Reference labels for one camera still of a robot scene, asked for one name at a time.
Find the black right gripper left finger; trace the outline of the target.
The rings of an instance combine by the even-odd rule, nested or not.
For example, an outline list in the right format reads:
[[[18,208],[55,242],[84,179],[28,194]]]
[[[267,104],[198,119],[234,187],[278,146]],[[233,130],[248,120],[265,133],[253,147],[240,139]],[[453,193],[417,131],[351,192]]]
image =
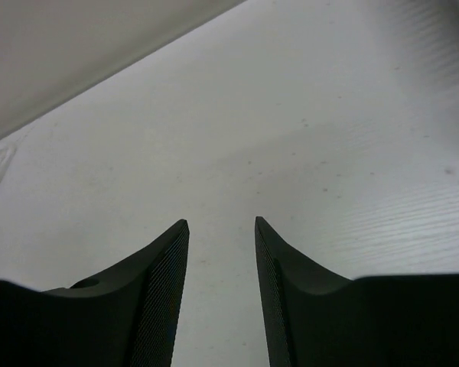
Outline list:
[[[188,244],[181,219],[71,287],[0,280],[0,366],[169,366]]]

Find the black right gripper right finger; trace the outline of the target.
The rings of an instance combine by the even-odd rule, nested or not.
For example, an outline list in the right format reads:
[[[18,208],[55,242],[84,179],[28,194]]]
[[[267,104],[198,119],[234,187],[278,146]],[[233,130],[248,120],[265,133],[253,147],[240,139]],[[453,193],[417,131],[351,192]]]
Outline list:
[[[273,366],[459,366],[459,274],[340,276],[255,220]]]

